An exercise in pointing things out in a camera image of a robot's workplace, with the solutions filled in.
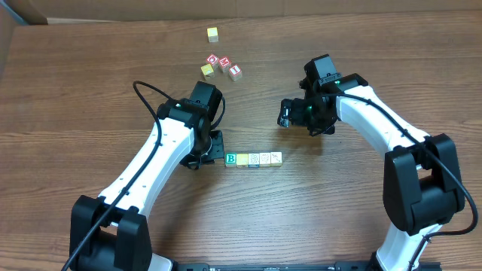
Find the wooden block letter E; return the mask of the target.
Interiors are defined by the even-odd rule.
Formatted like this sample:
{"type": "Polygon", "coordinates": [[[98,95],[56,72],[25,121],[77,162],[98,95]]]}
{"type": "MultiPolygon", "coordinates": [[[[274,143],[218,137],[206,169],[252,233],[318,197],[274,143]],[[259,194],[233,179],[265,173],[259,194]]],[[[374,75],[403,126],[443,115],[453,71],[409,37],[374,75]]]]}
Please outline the wooden block letter E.
{"type": "Polygon", "coordinates": [[[260,154],[259,153],[250,153],[248,156],[248,167],[249,168],[258,168],[260,166],[260,154]]]}

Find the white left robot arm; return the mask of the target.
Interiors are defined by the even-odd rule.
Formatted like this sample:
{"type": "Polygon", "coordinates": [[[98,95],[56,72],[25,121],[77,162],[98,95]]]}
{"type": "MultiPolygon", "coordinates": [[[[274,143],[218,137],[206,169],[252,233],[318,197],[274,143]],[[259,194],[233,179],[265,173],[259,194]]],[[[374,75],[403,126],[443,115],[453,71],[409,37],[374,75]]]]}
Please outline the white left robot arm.
{"type": "Polygon", "coordinates": [[[152,251],[148,218],[174,169],[199,169],[224,156],[217,126],[225,99],[199,81],[188,98],[167,97],[151,109],[153,129],[127,168],[96,198],[72,207],[69,259],[64,270],[172,271],[174,260],[152,251]]]}

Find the plain wooden picture block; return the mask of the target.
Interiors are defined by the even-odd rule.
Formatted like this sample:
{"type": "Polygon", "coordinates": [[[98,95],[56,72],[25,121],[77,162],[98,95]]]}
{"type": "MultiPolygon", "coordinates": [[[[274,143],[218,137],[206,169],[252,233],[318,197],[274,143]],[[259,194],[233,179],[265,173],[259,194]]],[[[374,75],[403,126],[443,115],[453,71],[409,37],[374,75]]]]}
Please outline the plain wooden picture block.
{"type": "Polygon", "coordinates": [[[226,153],[224,157],[224,163],[226,167],[237,167],[237,154],[226,153]]]}

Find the yellow-topped wooden block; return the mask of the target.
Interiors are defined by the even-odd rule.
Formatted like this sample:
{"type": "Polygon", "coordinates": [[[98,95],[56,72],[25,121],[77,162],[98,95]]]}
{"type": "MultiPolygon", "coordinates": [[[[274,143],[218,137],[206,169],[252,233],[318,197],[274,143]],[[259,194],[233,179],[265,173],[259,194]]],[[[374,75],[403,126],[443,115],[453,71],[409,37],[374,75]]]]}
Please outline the yellow-topped wooden block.
{"type": "Polygon", "coordinates": [[[244,168],[249,166],[249,155],[238,153],[236,155],[236,166],[238,168],[244,168]]]}

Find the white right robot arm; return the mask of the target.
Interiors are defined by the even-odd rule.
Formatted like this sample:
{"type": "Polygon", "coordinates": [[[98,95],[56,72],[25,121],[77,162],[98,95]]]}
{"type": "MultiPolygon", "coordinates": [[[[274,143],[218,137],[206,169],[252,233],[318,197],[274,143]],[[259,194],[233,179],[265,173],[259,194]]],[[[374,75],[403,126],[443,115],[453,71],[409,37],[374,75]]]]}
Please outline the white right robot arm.
{"type": "Polygon", "coordinates": [[[445,134],[429,135],[385,105],[358,74],[343,76],[330,56],[311,59],[302,99],[283,99],[277,123],[304,126],[311,136],[330,135],[338,121],[356,129],[381,155],[383,205],[391,221],[366,270],[438,270],[420,262],[430,239],[464,209],[459,161],[445,134]]]}

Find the blue-topped wooden letter block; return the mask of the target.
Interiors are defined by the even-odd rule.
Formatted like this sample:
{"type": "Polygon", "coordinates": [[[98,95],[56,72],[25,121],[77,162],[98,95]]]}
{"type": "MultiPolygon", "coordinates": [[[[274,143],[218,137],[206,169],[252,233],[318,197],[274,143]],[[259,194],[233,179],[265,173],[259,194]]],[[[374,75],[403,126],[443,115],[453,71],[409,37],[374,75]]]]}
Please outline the blue-topped wooden letter block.
{"type": "Polygon", "coordinates": [[[259,166],[269,167],[271,165],[271,153],[264,152],[259,154],[259,166]]]}

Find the green-sided wooden picture block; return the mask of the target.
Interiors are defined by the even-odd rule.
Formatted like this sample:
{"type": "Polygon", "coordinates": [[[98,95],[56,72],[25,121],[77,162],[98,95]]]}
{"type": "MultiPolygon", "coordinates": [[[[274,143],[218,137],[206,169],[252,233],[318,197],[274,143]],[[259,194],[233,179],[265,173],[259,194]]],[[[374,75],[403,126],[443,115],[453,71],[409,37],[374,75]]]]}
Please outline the green-sided wooden picture block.
{"type": "Polygon", "coordinates": [[[270,165],[281,166],[282,165],[282,153],[278,151],[270,152],[270,165]]]}

